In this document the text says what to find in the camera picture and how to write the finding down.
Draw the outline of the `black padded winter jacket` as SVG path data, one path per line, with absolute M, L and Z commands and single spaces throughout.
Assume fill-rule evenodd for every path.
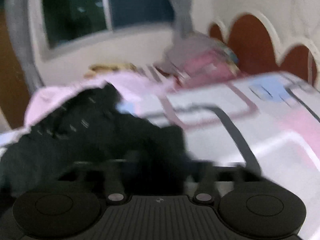
M 10 145 L 1 157 L 1 200 L 57 179 L 77 162 L 110 170 L 109 161 L 127 159 L 124 190 L 139 196 L 179 195 L 188 177 L 203 178 L 206 165 L 191 160 L 180 127 L 120 113 L 120 100 L 111 84 L 85 90 Z

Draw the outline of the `light pink blanket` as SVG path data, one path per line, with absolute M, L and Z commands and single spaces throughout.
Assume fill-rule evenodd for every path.
M 109 84 L 115 87 L 122 99 L 134 103 L 147 95 L 167 94 L 174 90 L 175 80 L 171 77 L 164 82 L 156 82 L 135 72 L 119 71 L 99 74 L 91 79 L 83 79 L 66 86 L 41 87 L 28 103 L 24 114 L 24 128 L 31 128 L 84 90 L 104 88 Z

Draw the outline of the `pink folded cloth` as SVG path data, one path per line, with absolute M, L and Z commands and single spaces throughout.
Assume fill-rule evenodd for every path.
M 230 50 L 209 49 L 180 65 L 175 75 L 183 88 L 197 88 L 234 80 L 241 76 L 237 58 Z

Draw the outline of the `grey folded cloth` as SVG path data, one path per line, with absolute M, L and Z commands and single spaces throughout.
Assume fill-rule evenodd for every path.
M 189 60 L 211 49 L 222 49 L 224 43 L 204 34 L 192 34 L 165 49 L 162 59 L 153 66 L 167 74 L 177 74 Z

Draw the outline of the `brown wooden door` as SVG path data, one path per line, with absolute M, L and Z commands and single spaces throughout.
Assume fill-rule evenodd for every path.
M 24 80 L 22 68 L 13 51 L 5 12 L 1 10 L 1 110 L 12 129 L 23 126 L 24 113 L 30 96 Z

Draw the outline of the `red white scalloped headboard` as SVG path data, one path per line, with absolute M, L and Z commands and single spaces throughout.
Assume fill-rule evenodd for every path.
M 208 27 L 208 34 L 235 53 L 237 66 L 245 74 L 284 71 L 300 77 L 313 87 L 317 86 L 319 63 L 311 48 L 302 42 L 295 42 L 283 52 L 277 50 L 271 31 L 252 14 L 240 14 L 225 32 L 221 24 L 213 22 Z

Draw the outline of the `grey right curtain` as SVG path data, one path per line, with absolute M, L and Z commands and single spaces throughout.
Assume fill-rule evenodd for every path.
M 176 44 L 193 32 L 191 8 L 193 0 L 169 0 L 174 11 L 173 44 Z

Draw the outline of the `grey curtain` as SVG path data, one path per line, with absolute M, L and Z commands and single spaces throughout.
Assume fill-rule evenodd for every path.
M 193 0 L 169 0 L 174 11 L 173 44 L 176 44 L 193 32 L 191 8 Z
M 30 95 L 44 85 L 36 68 L 29 29 L 28 0 L 4 0 L 10 42 Z

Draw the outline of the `grey left curtain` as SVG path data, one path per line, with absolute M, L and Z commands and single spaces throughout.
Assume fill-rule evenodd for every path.
M 29 29 L 28 0 L 4 0 L 10 42 L 30 95 L 44 85 L 36 68 Z

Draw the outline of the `aluminium frame sliding window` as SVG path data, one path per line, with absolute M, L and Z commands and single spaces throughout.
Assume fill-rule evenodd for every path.
M 169 0 L 34 0 L 37 41 L 42 59 L 76 50 L 123 29 L 172 24 Z

